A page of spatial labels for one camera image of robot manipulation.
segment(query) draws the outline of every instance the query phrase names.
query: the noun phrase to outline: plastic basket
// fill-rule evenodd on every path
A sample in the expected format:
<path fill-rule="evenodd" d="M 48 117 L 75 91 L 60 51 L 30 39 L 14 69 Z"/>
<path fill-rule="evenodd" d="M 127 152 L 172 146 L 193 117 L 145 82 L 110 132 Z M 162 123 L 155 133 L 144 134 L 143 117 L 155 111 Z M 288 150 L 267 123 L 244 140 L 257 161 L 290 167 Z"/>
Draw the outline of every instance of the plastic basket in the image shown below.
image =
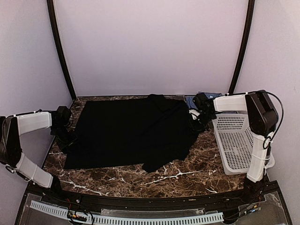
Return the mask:
<path fill-rule="evenodd" d="M 226 175 L 247 173 L 251 163 L 253 136 L 245 114 L 218 114 L 212 121 Z M 267 168 L 273 167 L 271 153 Z"/>

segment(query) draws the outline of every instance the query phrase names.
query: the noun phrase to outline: white vent strip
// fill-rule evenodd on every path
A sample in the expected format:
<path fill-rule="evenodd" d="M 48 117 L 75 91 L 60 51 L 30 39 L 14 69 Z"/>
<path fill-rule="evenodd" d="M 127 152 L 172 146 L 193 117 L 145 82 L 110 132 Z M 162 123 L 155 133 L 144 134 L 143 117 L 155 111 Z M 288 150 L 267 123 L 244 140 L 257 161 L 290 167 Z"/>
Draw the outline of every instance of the white vent strip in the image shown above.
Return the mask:
<path fill-rule="evenodd" d="M 66 208 L 59 208 L 57 206 L 51 206 L 36 201 L 31 201 L 30 207 L 57 218 L 67 219 L 68 210 Z M 222 212 L 195 217 L 180 217 L 168 219 L 135 219 L 94 215 L 95 225 L 203 225 L 222 221 L 224 221 Z M 88 221 L 86 221 L 85 224 L 91 224 L 91 222 L 91 216 L 89 215 Z"/>

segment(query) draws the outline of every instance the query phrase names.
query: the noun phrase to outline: robotic arm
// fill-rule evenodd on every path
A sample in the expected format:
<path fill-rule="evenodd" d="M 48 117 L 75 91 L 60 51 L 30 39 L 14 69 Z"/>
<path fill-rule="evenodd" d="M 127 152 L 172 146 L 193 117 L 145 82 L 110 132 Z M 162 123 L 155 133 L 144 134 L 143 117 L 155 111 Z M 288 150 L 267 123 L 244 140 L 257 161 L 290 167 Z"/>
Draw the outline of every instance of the robotic arm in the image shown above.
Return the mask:
<path fill-rule="evenodd" d="M 205 130 L 210 120 L 216 119 L 216 113 L 238 111 L 248 114 L 249 125 L 253 134 L 253 151 L 249 171 L 244 181 L 244 199 L 249 202 L 261 189 L 266 165 L 270 158 L 270 141 L 274 136 L 278 113 L 266 91 L 226 95 L 208 99 L 204 94 L 197 94 L 193 102 L 201 111 L 197 119 Z"/>
<path fill-rule="evenodd" d="M 77 138 L 67 131 L 71 111 L 60 106 L 52 112 L 30 112 L 8 117 L 0 117 L 0 162 L 11 173 L 17 173 L 27 181 L 32 180 L 44 188 L 59 189 L 59 180 L 39 168 L 22 152 L 19 136 L 43 128 L 51 128 L 51 134 L 60 139 L 59 147 L 73 144 Z"/>

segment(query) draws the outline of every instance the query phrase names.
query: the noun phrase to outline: white laundry basket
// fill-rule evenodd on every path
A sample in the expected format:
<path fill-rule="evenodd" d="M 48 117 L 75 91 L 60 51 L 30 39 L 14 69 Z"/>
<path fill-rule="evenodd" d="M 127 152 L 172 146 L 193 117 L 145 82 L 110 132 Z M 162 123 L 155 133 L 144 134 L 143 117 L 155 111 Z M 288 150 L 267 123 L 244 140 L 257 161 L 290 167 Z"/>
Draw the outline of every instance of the white laundry basket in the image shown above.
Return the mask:
<path fill-rule="evenodd" d="M 218 114 L 212 121 L 226 175 L 247 173 L 251 163 L 253 136 L 245 114 Z M 273 167 L 271 153 L 267 168 Z"/>

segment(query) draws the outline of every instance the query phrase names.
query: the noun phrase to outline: brown marble surface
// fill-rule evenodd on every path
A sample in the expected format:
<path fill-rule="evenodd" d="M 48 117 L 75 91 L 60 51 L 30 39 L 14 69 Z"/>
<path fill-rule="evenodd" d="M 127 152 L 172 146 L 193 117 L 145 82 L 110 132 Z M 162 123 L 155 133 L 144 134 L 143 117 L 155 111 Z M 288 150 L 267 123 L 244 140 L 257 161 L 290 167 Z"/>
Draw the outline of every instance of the brown marble surface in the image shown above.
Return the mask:
<path fill-rule="evenodd" d="M 144 98 L 80 97 L 71 110 L 75 128 L 86 101 Z M 184 99 L 183 96 L 172 96 Z M 97 169 L 64 170 L 66 154 L 57 144 L 46 158 L 44 170 L 59 177 L 64 190 L 92 195 L 134 198 L 187 197 L 208 195 L 242 188 L 244 174 L 227 176 L 224 173 L 213 131 L 199 134 L 184 161 L 174 160 L 153 173 L 142 165 Z"/>

